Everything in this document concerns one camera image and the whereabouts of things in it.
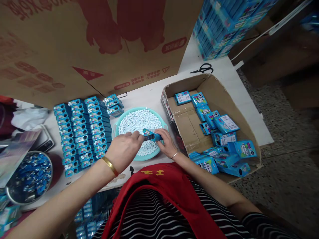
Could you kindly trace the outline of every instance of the white plastic bag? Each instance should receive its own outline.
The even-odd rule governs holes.
[[[13,112],[11,124],[20,129],[31,130],[39,124],[43,124],[48,114],[47,108],[17,109],[16,112]]]

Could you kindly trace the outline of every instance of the stainless steel bowl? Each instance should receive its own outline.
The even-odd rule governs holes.
[[[49,156],[41,151],[30,151],[27,153],[27,155],[25,156],[25,158],[23,160],[25,160],[26,158],[28,158],[29,156],[36,154],[36,153],[41,153],[43,155],[45,155],[49,162],[50,162],[50,169],[51,169],[51,177],[49,182],[47,183],[46,189],[44,190],[44,192],[41,195],[37,195],[36,193],[24,193],[22,191],[23,187],[20,181],[16,181],[16,173],[18,170],[15,171],[15,173],[13,174],[13,176],[11,177],[11,179],[9,180],[9,182],[6,185],[6,193],[8,198],[11,200],[12,203],[14,204],[18,204],[18,205],[29,205],[31,203],[34,203],[35,201],[39,200],[48,190],[48,188],[50,187],[50,184],[52,182],[52,178],[53,178],[53,165],[52,162],[49,158]]]

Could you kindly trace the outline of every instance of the black scissors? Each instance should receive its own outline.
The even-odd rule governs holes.
[[[197,71],[193,71],[191,73],[197,73],[197,72],[201,72],[201,73],[206,73],[206,71],[211,70],[210,74],[213,73],[214,69],[212,68],[212,65],[209,63],[204,63],[201,65],[201,67],[199,68],[199,70]]]

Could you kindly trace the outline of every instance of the hand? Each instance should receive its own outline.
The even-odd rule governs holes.
[[[133,161],[142,146],[143,140],[144,136],[138,131],[120,134],[114,138],[105,156],[119,174]]]
[[[170,136],[169,132],[165,129],[157,129],[155,130],[155,133],[158,133],[160,136],[162,136],[164,140],[164,144],[162,144],[161,141],[156,141],[158,144],[160,150],[169,158],[173,157],[176,152],[177,148],[173,142],[172,137]]]

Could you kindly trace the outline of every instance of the teal plastic basin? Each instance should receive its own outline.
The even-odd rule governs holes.
[[[146,110],[146,107],[136,107],[136,108],[132,108],[130,110],[125,111],[118,119],[118,121],[113,125],[112,127],[112,139],[114,139],[116,136],[119,135],[119,125],[122,121],[122,119],[124,119],[125,116],[127,116],[129,113],[134,112],[134,111],[138,111],[138,110]],[[162,117],[156,113],[154,110],[147,108],[147,110],[149,110],[153,115],[155,115],[157,118],[159,118],[161,124],[162,124],[162,128],[166,129],[168,131],[168,127],[167,124],[164,122],[164,120],[162,119]],[[149,160],[153,157],[155,157],[158,153],[160,152],[160,149],[157,148],[157,150],[155,150],[154,152],[152,152],[151,154],[145,155],[145,156],[138,156],[136,155],[134,160],[135,161],[145,161],[145,160]]]

